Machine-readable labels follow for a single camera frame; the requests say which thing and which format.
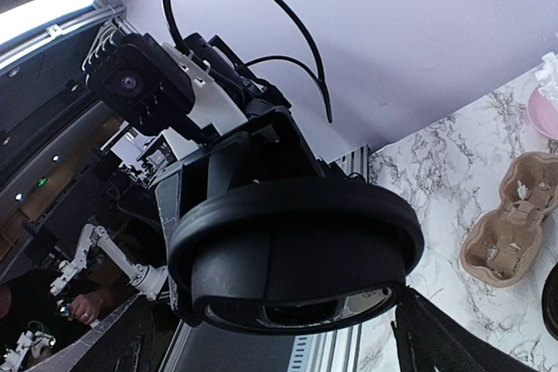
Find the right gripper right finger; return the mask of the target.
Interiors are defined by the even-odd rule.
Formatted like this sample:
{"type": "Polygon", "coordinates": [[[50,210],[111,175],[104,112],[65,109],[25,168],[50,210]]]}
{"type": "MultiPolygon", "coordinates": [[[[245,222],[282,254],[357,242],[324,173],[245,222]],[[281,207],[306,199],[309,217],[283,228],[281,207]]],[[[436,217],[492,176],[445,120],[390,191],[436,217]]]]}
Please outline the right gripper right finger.
{"type": "Polygon", "coordinates": [[[391,328],[402,372],[529,372],[528,365],[482,341],[411,287],[391,328]]]}

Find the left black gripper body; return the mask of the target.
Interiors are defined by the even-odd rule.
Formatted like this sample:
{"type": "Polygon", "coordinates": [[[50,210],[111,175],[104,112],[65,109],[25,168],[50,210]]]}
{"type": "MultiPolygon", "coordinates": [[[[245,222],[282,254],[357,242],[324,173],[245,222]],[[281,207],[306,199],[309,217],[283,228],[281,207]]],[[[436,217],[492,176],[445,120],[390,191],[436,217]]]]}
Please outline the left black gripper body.
{"type": "Polygon", "coordinates": [[[290,112],[245,111],[211,75],[151,42],[151,110],[196,145],[160,175],[170,307],[219,328],[342,328],[349,291],[334,259],[348,180],[316,159],[290,112]]]}

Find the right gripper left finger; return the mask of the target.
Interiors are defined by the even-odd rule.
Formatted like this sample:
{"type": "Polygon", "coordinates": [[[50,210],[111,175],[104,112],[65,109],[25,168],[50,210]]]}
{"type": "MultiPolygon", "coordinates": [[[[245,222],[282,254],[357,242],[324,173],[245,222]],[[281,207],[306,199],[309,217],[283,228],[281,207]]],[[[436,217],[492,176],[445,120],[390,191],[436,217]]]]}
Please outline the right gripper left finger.
{"type": "Polygon", "coordinates": [[[144,296],[135,295],[72,345],[38,365],[40,371],[148,371],[153,315],[144,296]]]}

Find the black cup lid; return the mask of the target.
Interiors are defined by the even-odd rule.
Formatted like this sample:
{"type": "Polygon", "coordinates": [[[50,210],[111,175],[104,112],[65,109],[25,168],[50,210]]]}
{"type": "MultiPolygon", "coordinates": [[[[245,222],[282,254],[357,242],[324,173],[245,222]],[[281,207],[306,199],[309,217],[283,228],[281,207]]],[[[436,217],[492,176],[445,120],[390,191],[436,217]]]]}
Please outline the black cup lid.
{"type": "Polygon", "coordinates": [[[169,241],[174,312],[188,325],[306,335],[376,318],[404,297],[425,239],[381,186],[298,178],[201,202],[169,241]]]}

